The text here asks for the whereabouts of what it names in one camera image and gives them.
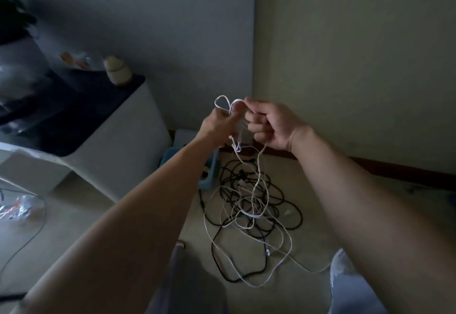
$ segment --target floor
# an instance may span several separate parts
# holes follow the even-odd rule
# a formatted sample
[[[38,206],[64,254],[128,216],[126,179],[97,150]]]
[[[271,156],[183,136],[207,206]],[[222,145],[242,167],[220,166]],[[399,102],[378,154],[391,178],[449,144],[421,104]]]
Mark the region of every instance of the floor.
[[[232,158],[232,154],[221,154],[222,164]],[[265,172],[283,190],[285,198],[296,203],[304,213],[304,224],[298,230],[291,231],[293,256],[309,269],[323,268],[339,246],[299,163],[267,155]],[[449,204],[450,199],[454,200],[455,197],[451,193],[392,179],[377,179],[380,184],[429,214],[456,241],[456,210]],[[205,201],[208,201],[210,194],[203,195]],[[31,288],[49,266],[112,206],[109,199],[74,174],[47,196],[46,202],[47,222],[44,229],[8,265],[0,284],[1,291],[20,292]],[[211,217],[217,217],[216,203],[215,197],[214,206],[209,209]],[[0,265],[35,233],[42,218],[43,212],[39,211],[22,223],[2,223],[0,220]],[[285,219],[296,217],[290,214]],[[209,226],[208,229],[213,236],[216,228]],[[211,243],[204,230],[197,195],[193,198],[181,239],[187,242],[189,252],[199,255],[209,272],[221,278],[210,254]],[[220,241],[220,245],[229,251],[241,270],[248,271],[261,266],[263,251],[259,243],[243,237],[235,229],[226,229]],[[279,258],[272,256],[271,259],[274,263]],[[225,270],[234,276],[229,267],[225,267]],[[252,282],[262,282],[264,278],[258,276]],[[331,300],[327,272],[307,273],[290,261],[281,265],[271,281],[260,289],[250,288],[243,283],[224,283],[231,313],[326,313]],[[8,313],[11,308],[12,305],[0,306],[0,314]]]

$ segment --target white wall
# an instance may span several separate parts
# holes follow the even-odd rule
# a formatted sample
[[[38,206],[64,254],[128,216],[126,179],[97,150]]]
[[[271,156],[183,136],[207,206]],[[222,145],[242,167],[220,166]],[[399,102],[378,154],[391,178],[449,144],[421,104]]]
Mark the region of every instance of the white wall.
[[[456,0],[256,0],[254,96],[348,155],[456,173]]]
[[[99,50],[153,77],[169,128],[198,128],[220,94],[252,92],[254,0],[27,0],[39,46]]]

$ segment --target tangled cable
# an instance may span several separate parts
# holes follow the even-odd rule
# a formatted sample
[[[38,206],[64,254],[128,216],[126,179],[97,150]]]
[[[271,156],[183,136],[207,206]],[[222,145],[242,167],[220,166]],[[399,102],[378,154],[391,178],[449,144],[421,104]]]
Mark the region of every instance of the tangled cable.
[[[215,100],[215,106],[221,108],[217,101],[219,98],[225,98],[228,102],[229,109],[224,109],[229,113],[232,112],[233,105],[238,102],[242,101],[242,99],[236,99],[232,103],[228,100],[228,98],[224,95],[221,95]],[[225,164],[222,167],[222,171],[220,173],[220,187],[218,190],[215,190],[209,200],[208,203],[204,203],[202,200],[201,190],[199,191],[200,197],[200,205],[203,210],[203,221],[204,226],[206,228],[206,232],[211,239],[211,253],[214,259],[215,264],[217,265],[218,270],[220,271],[221,275],[224,279],[228,282],[245,282],[248,286],[253,288],[259,288],[263,286],[267,281],[270,280],[272,274],[276,270],[276,268],[281,265],[288,257],[299,267],[307,272],[322,272],[328,268],[326,266],[322,270],[319,271],[310,271],[304,266],[300,265],[293,257],[291,257],[290,253],[293,248],[293,240],[289,234],[289,230],[295,230],[302,225],[303,222],[303,215],[300,209],[292,202],[285,200],[285,196],[275,184],[271,183],[271,178],[269,175],[261,172],[260,167],[260,156],[263,154],[265,147],[261,151],[258,151],[253,146],[242,146],[241,145],[241,138],[238,138],[235,141],[232,138],[232,147],[234,153],[237,156],[237,159],[233,159]],[[242,148],[251,147],[254,148],[258,152],[257,159],[253,158],[248,161],[243,161],[240,156],[239,152]],[[247,166],[249,170],[244,170],[241,166]],[[270,189],[275,188],[279,192],[279,196],[274,196],[270,194]],[[212,202],[215,193],[219,192],[221,199],[223,200],[222,209],[220,211],[220,219],[219,222],[214,222],[213,220],[209,219],[207,216],[207,208],[209,204]],[[294,210],[299,214],[299,222],[293,226],[284,226],[279,221],[279,207],[281,205],[289,205],[289,209],[285,212],[285,215],[289,215]],[[208,227],[206,224],[208,221],[210,224],[218,226],[219,229],[215,236],[212,238],[208,232]],[[225,253],[216,243],[215,240],[220,235],[220,232],[223,228],[233,226],[238,229],[241,233],[248,236],[249,238],[262,243],[264,246],[264,256],[265,262],[261,269],[254,270],[245,274],[241,274],[241,272],[237,269],[236,265],[234,264],[231,257]],[[274,246],[269,242],[266,242],[266,238],[274,231],[278,230],[281,234],[281,242],[278,246]],[[290,247],[287,251],[282,251],[282,246],[285,243],[285,236],[290,241]],[[234,271],[236,272],[238,278],[230,279],[228,278],[225,273],[223,272],[219,261],[216,258],[215,249],[214,247],[219,250],[222,255],[226,257],[226,259],[230,262],[231,266],[233,267]],[[283,255],[283,258],[273,267],[272,271],[270,272],[268,278],[259,285],[254,285],[251,282],[247,281],[248,278],[262,274],[266,271],[268,266],[268,257],[271,256],[273,253],[278,252]]]

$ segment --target dark baseboard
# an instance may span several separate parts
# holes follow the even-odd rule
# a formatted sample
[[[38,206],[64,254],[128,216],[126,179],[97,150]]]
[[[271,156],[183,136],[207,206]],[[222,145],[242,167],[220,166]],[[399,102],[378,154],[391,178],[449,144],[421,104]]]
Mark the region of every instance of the dark baseboard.
[[[174,138],[174,130],[170,130],[171,138]],[[254,147],[261,150],[263,145],[254,142]],[[222,152],[233,152],[231,146],[220,148]],[[254,155],[255,151],[252,148],[244,149],[242,155]],[[296,159],[293,154],[285,150],[275,150],[266,147],[264,154],[281,156],[282,158]],[[426,185],[433,188],[456,191],[456,175],[450,173],[441,173],[437,171],[424,170],[417,167],[392,164],[389,162],[370,160],[351,156],[354,162],[375,176],[387,177],[390,179],[398,179],[400,181]]]

